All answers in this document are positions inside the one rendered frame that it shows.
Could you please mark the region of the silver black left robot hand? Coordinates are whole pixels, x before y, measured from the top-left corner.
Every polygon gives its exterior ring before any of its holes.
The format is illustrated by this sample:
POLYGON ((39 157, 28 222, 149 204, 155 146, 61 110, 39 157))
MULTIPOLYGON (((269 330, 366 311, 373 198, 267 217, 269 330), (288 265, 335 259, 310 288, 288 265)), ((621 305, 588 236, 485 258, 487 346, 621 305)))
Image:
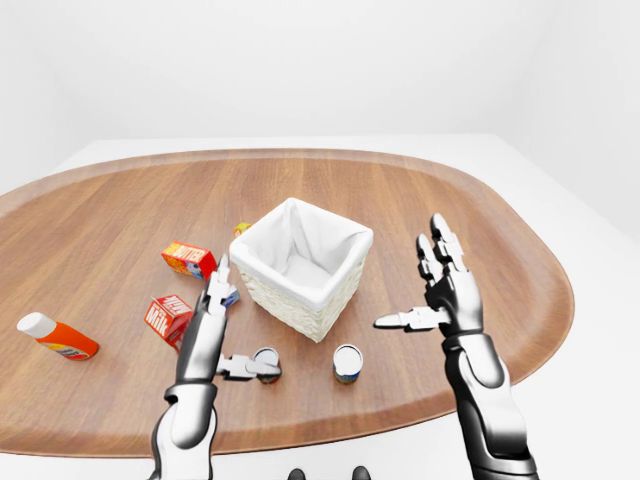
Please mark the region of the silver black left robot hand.
POLYGON ((196 302, 178 357, 177 382, 212 382, 216 374, 233 381, 265 380, 282 374, 277 364, 253 360, 245 355, 225 358, 221 353, 227 326, 227 307, 223 302, 229 297, 231 287, 229 273, 229 259, 224 254, 196 302))

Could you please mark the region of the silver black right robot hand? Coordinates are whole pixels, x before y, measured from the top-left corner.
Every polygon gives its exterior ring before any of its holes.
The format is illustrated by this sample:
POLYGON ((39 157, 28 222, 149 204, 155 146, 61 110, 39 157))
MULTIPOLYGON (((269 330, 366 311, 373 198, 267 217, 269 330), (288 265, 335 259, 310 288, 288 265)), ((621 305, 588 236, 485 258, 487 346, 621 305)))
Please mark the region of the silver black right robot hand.
POLYGON ((463 262, 463 250, 444 217, 430 220, 432 238, 416 239, 418 270, 426 282, 424 307, 382 316, 378 329, 402 328, 407 332, 438 327, 445 337, 483 331, 482 300, 476 280, 463 262))

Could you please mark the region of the white woven basket with liner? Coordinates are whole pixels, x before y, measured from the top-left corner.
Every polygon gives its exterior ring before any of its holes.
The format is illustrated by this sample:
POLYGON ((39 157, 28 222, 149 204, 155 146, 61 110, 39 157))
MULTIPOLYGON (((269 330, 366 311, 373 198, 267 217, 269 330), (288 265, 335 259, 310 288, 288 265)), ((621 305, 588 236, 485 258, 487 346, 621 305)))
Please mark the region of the white woven basket with liner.
POLYGON ((373 239, 364 225, 289 198, 229 253, 254 302, 319 343, 354 295, 373 239))

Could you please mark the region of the red white milk carton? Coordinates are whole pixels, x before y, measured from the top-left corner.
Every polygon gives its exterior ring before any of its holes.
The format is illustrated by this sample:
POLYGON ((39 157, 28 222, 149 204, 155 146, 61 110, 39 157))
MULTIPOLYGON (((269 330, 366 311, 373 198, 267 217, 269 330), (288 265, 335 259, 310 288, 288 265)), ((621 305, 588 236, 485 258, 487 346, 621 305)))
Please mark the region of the red white milk carton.
POLYGON ((193 309, 177 295, 153 298, 144 321, 172 348, 180 351, 193 309))

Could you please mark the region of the tin with red label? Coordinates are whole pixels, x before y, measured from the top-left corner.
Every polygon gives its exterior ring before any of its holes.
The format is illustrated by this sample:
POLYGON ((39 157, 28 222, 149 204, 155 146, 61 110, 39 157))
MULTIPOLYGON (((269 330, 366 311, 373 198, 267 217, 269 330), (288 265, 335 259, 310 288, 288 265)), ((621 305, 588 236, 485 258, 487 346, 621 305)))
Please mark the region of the tin with red label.
MULTIPOLYGON (((271 347, 263 347, 258 351, 256 351, 253 356, 253 360, 281 369, 279 355, 277 351, 271 347)), ((272 384, 279 380, 281 374, 282 372, 279 372, 277 374, 262 373, 262 374, 258 374, 257 378, 263 384, 272 384)))

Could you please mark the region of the red orange butter box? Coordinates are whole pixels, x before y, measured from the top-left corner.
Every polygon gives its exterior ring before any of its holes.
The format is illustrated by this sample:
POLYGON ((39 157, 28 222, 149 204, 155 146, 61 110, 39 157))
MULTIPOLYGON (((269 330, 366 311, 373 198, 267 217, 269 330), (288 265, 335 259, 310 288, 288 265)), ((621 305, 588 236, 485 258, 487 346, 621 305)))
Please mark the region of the red orange butter box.
POLYGON ((173 241, 161 255, 172 270, 195 278, 207 280, 217 269, 209 250, 183 242, 173 241))

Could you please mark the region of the tin with yellow blue label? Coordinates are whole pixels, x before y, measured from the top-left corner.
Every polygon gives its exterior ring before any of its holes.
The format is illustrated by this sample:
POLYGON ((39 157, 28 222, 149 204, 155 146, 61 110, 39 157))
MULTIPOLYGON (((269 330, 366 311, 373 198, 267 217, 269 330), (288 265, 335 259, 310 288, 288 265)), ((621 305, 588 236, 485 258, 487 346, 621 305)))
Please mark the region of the tin with yellow blue label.
POLYGON ((363 366, 361 351, 352 344, 343 344, 336 348, 333 355, 333 374, 341 384, 355 382, 363 366))

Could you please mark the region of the orange bottle with white cap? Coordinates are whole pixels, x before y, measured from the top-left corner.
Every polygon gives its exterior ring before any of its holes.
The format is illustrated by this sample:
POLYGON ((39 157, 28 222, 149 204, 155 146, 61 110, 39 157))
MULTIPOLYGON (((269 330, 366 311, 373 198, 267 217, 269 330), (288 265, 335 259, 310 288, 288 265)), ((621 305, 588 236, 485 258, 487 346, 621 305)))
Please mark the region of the orange bottle with white cap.
POLYGON ((24 316, 16 328, 69 360, 89 359, 99 350, 96 341, 40 312, 24 316))

